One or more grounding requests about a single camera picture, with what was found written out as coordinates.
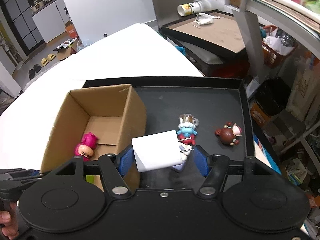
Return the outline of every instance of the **yellow slipper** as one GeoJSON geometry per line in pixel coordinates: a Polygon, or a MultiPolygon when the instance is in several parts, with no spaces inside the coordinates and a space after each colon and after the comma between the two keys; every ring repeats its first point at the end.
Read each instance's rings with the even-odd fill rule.
{"type": "Polygon", "coordinates": [[[47,59],[51,61],[51,60],[53,60],[55,57],[56,57],[55,54],[50,53],[50,54],[48,55],[47,59]]]}
{"type": "Polygon", "coordinates": [[[41,60],[41,65],[44,67],[45,65],[47,65],[49,63],[49,60],[48,59],[46,59],[46,58],[43,58],[42,60],[41,60]]]}

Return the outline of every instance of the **brown monkey toy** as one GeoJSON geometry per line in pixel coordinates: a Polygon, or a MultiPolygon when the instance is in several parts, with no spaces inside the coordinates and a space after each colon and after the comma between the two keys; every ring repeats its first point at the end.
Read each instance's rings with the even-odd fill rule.
{"type": "Polygon", "coordinates": [[[226,145],[238,145],[239,140],[236,138],[242,136],[241,128],[237,126],[236,123],[232,125],[231,122],[227,122],[222,129],[218,129],[214,133],[219,136],[220,141],[226,145]]]}

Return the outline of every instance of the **glass mug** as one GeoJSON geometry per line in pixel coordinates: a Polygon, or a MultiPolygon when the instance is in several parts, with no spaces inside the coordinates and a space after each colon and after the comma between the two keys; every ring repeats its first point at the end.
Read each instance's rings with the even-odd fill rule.
{"type": "Polygon", "coordinates": [[[196,119],[192,114],[182,114],[179,116],[179,119],[180,119],[180,123],[191,122],[195,126],[198,126],[199,124],[199,120],[196,119]]]}

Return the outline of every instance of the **white tube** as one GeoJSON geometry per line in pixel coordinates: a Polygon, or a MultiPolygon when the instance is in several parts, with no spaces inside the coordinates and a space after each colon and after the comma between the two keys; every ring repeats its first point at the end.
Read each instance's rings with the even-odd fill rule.
{"type": "Polygon", "coordinates": [[[273,0],[273,1],[281,3],[320,24],[320,16],[318,14],[308,10],[307,8],[303,7],[300,4],[295,3],[294,1],[291,1],[291,0],[273,0]]]}

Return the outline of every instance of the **human hand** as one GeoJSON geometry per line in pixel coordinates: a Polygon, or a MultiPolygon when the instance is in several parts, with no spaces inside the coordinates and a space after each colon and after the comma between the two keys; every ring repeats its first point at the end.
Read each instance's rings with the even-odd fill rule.
{"type": "Polygon", "coordinates": [[[16,202],[10,203],[10,211],[0,211],[0,224],[4,224],[2,233],[10,240],[16,238],[18,233],[18,220],[16,214],[16,202]]]}

